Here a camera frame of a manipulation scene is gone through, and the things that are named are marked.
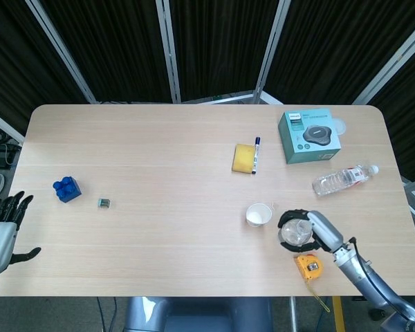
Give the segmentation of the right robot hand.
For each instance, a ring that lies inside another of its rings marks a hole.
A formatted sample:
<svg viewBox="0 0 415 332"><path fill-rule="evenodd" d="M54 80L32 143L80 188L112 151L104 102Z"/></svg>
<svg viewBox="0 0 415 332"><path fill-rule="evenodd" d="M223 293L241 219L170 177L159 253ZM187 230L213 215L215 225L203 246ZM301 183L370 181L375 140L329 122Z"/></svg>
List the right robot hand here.
<svg viewBox="0 0 415 332"><path fill-rule="evenodd" d="M277 224L280 244L291 252L322 248L334 253L343 245L342 234L320 212L288 210Z"/></svg>

